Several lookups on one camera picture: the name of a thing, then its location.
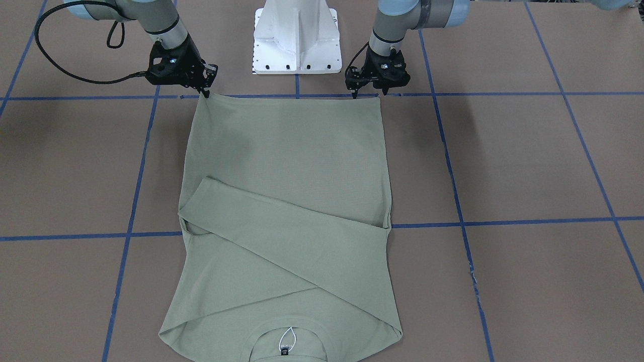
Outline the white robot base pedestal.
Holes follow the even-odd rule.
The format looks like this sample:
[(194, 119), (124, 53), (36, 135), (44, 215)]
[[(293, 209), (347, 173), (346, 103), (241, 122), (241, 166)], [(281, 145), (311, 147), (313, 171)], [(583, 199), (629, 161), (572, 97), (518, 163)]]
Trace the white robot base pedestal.
[(255, 11), (256, 75), (321, 75), (342, 69), (338, 14), (326, 1), (267, 1)]

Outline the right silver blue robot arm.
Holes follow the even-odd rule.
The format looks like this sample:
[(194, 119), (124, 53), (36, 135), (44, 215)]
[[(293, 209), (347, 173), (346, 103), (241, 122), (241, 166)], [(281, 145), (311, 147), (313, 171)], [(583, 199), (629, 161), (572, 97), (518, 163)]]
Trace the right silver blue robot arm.
[(202, 59), (172, 1), (64, 1), (81, 19), (137, 21), (153, 45), (142, 76), (152, 85), (181, 85), (209, 97), (218, 67)]

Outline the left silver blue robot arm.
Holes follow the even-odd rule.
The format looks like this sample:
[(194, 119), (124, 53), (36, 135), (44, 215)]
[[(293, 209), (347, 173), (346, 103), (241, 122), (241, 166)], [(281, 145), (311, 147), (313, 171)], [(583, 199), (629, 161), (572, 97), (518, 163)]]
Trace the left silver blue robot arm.
[(380, 1), (366, 62), (345, 71), (351, 97), (365, 85), (409, 84), (407, 32), (425, 50), (422, 96), (642, 96), (642, 21), (631, 1)]

